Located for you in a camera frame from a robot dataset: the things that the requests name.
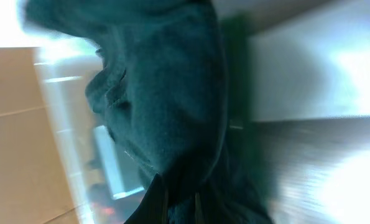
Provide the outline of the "clear plastic storage bin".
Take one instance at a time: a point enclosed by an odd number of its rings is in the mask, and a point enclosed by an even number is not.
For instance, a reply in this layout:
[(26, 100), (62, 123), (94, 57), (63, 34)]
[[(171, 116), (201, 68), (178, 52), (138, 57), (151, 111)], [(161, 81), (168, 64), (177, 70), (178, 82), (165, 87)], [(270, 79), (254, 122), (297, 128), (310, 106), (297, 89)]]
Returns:
[(237, 14), (254, 28), (252, 120), (275, 194), (261, 199), (248, 179), (270, 223), (370, 223), (370, 1), (343, 1), (270, 34)]

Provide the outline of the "dark green cloth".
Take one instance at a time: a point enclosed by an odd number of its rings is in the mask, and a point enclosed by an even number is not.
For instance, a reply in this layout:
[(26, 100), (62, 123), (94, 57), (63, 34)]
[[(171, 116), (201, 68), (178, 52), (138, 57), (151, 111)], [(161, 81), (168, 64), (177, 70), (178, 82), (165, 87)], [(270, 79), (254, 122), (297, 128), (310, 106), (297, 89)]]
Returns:
[(248, 38), (254, 28), (245, 14), (221, 20), (229, 74), (228, 149), (237, 157), (261, 199), (275, 194), (269, 176), (261, 125), (252, 120), (254, 113), (252, 51)]

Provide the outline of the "pink printed shirt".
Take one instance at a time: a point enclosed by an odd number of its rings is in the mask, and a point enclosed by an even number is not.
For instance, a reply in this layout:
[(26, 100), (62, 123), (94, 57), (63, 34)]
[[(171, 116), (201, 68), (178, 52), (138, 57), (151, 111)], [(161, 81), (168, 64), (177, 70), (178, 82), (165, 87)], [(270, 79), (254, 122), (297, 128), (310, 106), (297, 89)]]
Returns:
[(122, 224), (122, 218), (116, 209), (99, 202), (91, 202), (91, 208), (95, 212), (98, 223), (101, 224)]

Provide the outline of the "dark navy garment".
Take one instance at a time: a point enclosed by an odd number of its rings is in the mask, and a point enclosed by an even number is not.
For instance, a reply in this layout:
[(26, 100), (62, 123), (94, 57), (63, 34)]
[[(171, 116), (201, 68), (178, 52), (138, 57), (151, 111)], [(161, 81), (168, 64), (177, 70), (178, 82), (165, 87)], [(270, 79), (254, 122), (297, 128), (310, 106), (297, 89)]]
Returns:
[(148, 183), (129, 223), (270, 223), (225, 146), (228, 71), (210, 1), (30, 0), (25, 23), (88, 39), (91, 110)]

